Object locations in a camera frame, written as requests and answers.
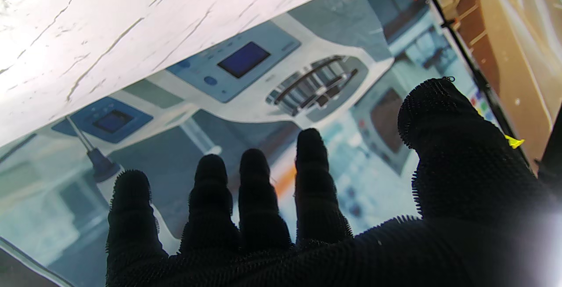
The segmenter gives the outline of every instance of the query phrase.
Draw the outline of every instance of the blue screen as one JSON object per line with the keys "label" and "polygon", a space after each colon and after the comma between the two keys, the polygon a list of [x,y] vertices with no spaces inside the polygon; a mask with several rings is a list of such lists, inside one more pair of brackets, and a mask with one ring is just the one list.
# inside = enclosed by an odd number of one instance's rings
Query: blue screen
{"label": "blue screen", "polygon": [[233,77],[240,79],[245,73],[248,73],[269,56],[269,52],[255,43],[250,42],[221,61],[218,66],[230,73]]}
{"label": "blue screen", "polygon": [[132,120],[133,118],[130,115],[113,110],[104,117],[98,119],[94,123],[94,126],[107,131],[108,133],[115,133]]}

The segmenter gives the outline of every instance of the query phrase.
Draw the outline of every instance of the lab equipment image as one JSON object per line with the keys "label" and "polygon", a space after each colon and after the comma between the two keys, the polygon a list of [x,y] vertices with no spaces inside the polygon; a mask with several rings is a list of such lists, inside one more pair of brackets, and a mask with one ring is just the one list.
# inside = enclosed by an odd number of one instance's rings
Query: lab equipment image
{"label": "lab equipment image", "polygon": [[426,79],[454,75],[476,95],[453,47],[425,0],[310,1],[0,148],[0,236],[75,286],[103,285],[119,172],[149,177],[159,239],[174,254],[200,157],[223,158],[236,199],[240,157],[255,147],[294,239],[295,140],[309,127],[325,140],[354,233],[416,215],[418,159],[396,118]]}

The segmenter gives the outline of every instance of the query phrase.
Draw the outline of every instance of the finger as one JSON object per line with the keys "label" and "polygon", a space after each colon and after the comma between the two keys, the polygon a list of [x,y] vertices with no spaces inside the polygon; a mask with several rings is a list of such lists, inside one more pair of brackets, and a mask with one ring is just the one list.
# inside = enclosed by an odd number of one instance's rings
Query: finger
{"label": "finger", "polygon": [[249,149],[240,161],[241,244],[245,251],[289,249],[292,246],[287,224],[279,216],[277,195],[269,183],[269,165],[265,155]]}
{"label": "finger", "polygon": [[398,127],[420,158],[412,186],[425,219],[497,225],[547,201],[503,133],[450,81],[430,79],[416,87],[402,104]]}
{"label": "finger", "polygon": [[227,169],[218,155],[201,158],[189,195],[189,220],[181,238],[181,253],[209,248],[238,250],[240,235],[231,221],[232,195],[227,183]]}
{"label": "finger", "polygon": [[167,258],[158,240],[150,201],[150,185],[143,172],[125,171],[117,177],[107,217],[108,278],[140,259]]}
{"label": "finger", "polygon": [[307,129],[297,139],[297,243],[319,240],[335,243],[351,237],[347,219],[339,210],[328,152],[320,133]]}

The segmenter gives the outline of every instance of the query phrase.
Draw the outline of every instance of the orange stripe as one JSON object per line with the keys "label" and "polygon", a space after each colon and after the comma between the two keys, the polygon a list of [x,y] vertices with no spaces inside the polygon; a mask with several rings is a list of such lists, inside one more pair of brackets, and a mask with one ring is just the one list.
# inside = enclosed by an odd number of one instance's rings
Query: orange stripe
{"label": "orange stripe", "polygon": [[289,189],[291,185],[295,183],[295,175],[297,174],[297,169],[295,165],[291,165],[291,169],[285,172],[281,176],[281,178],[275,183],[275,193],[277,193],[277,197],[281,197],[284,195]]}

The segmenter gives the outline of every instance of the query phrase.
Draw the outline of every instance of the yellow tag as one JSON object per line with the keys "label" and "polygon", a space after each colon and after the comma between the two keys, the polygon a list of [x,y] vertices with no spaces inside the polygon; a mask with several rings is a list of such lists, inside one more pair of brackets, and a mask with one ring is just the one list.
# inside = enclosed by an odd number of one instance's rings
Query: yellow tag
{"label": "yellow tag", "polygon": [[505,138],[508,140],[509,145],[514,149],[517,149],[518,147],[520,147],[525,142],[525,139],[522,139],[522,140],[513,139],[512,137],[507,136],[507,135],[505,136]]}

